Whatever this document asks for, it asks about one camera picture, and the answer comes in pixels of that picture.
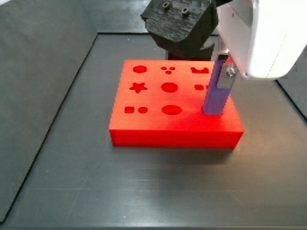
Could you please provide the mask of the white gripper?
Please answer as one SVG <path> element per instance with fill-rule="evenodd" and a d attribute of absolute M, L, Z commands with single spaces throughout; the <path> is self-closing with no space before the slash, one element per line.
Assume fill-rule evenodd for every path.
<path fill-rule="evenodd" d="M 217 88 L 232 87 L 236 67 L 245 79 L 278 79 L 307 46 L 307 0 L 230 0 L 217 12 Z"/>

